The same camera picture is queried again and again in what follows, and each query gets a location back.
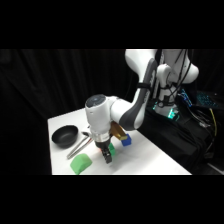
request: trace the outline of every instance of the black curtain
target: black curtain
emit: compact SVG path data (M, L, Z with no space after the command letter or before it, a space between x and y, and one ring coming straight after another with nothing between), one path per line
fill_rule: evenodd
M138 77L124 54L125 49L1 49L1 174L51 174L47 119L84 108L99 93L131 101ZM223 49L195 50L201 90L224 94L223 60Z

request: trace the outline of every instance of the orange object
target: orange object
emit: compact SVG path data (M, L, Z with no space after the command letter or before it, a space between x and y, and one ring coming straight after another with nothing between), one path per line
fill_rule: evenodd
M114 121L111 123L110 133L120 141L126 140L128 138L123 128Z

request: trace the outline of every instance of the blue block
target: blue block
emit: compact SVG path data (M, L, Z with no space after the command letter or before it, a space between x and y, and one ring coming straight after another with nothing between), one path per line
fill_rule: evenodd
M126 140L121 141L124 147L131 145L131 137L127 134L128 138Z

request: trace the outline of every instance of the white table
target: white table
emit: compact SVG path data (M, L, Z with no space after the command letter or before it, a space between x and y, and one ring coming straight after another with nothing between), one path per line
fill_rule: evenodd
M48 120L53 175L75 175L70 167L73 159L67 160L66 157L83 138L82 134L79 133L77 142L66 150L60 149L51 140L52 134L65 125L75 125L81 132L88 126L85 110L78 110ZM93 164L81 175L191 175L138 131L127 133L132 138L131 146L123 147L119 140L112 138L116 155L109 165L106 164L102 152L94 142L81 151L79 154L86 153L93 161Z

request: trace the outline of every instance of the green block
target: green block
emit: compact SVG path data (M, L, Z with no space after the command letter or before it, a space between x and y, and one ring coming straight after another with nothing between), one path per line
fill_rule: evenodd
M110 150L111 156L115 156L116 151L112 143L110 143L109 145L109 150Z
M79 175L92 164L92 160L86 154L80 154L75 157L71 163L71 168L76 175Z

